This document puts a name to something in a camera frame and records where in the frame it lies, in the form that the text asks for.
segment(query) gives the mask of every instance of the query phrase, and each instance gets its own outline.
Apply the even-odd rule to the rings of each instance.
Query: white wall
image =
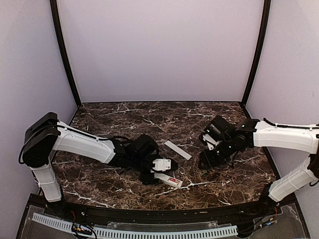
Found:
[[[76,106],[60,57],[49,0],[0,1],[0,238],[15,238],[38,187],[17,162],[25,130],[49,111],[69,121]]]
[[[82,101],[240,101],[263,2],[60,0]]]
[[[247,109],[280,123],[319,121],[319,1],[274,0],[261,61]],[[283,176],[307,154],[271,149]],[[319,187],[296,193],[312,238],[319,238]]]

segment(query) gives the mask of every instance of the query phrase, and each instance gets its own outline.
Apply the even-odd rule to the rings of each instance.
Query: robotic arm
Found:
[[[58,150],[80,154],[110,166],[134,169],[140,172],[140,180],[146,185],[155,184],[159,179],[175,187],[182,183],[162,174],[177,170],[178,164],[160,157],[159,147],[150,136],[142,134],[135,141],[120,136],[96,137],[59,121],[57,114],[48,113],[26,131],[19,163],[30,167],[49,202],[62,198],[51,166]]]
[[[230,156],[246,147],[280,147],[308,152],[300,166],[283,178],[266,185],[260,207],[276,205],[287,195],[319,179],[319,125],[288,125],[258,119],[245,119],[237,127],[216,116],[200,135],[208,146],[200,154],[199,167],[226,164]]]

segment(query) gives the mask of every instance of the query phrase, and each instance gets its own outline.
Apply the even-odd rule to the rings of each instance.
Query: white rectangular object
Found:
[[[187,160],[189,160],[191,158],[191,155],[189,155],[188,153],[186,153],[184,150],[182,150],[181,148],[177,147],[175,144],[173,144],[170,141],[166,141],[165,145],[170,147],[172,150],[174,150],[176,153],[178,153],[179,155],[181,155],[182,157],[186,158]]]
[[[155,173],[154,177],[162,180],[164,183],[166,183],[172,187],[175,187],[175,188],[180,188],[181,185],[183,184],[183,181],[180,181],[176,178],[170,177],[170,176],[163,174],[163,173]]]

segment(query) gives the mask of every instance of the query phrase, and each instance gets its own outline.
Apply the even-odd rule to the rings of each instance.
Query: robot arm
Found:
[[[159,147],[150,136],[143,134],[135,141],[124,137],[96,137],[59,121],[57,114],[48,113],[26,131],[19,162],[30,167],[49,202],[62,198],[51,166],[51,160],[59,150],[139,171],[143,184],[155,184],[160,179],[171,186],[181,185],[181,181],[162,174],[177,170],[178,165],[172,159],[160,157]]]
[[[225,164],[231,155],[246,147],[280,147],[310,154],[288,175],[265,187],[259,200],[262,204],[276,204],[319,179],[319,125],[282,125],[266,119],[245,119],[235,127],[217,116],[200,135],[200,140],[208,146],[200,154],[200,167],[206,169]]]

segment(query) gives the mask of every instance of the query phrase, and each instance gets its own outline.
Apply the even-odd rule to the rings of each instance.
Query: marble table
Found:
[[[210,171],[198,169],[205,149],[198,137],[208,123],[221,115],[237,124],[245,115],[238,103],[136,102],[87,103],[77,111],[71,126],[101,137],[121,135],[136,139],[148,134],[159,144],[160,154],[173,158],[179,169],[170,173],[183,180],[181,189],[166,184],[145,186],[139,174],[124,174],[99,161],[58,152],[52,162],[68,202],[137,210],[184,210],[220,207],[256,201],[264,187],[275,180],[260,148],[239,153],[234,168],[225,165]],[[186,160],[164,143],[170,140],[192,155]]]

